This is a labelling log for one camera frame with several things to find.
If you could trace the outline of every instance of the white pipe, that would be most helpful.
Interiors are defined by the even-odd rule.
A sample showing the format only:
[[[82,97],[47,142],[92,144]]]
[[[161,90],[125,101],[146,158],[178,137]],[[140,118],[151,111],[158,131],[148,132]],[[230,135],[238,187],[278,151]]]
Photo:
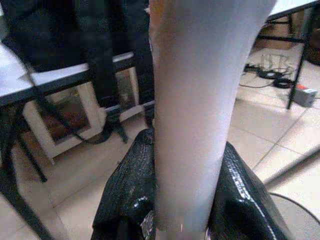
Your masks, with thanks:
[[[205,232],[240,76],[274,4],[164,2],[152,40],[160,232]]]

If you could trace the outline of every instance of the black fabric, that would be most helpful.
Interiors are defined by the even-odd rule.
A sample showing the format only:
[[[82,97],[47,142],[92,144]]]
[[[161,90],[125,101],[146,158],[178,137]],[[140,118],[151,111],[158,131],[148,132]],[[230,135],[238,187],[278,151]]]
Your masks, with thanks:
[[[149,15],[144,0],[0,0],[6,42],[37,72],[88,63],[101,107],[119,104],[112,57],[134,52],[139,102],[154,100]]]
[[[129,234],[129,239],[141,239],[140,225],[154,210],[153,145],[153,129],[141,131],[107,181],[91,240],[118,239],[123,218],[129,219],[130,233],[137,236]],[[212,240],[293,239],[266,188],[230,143],[224,151],[208,228]]]

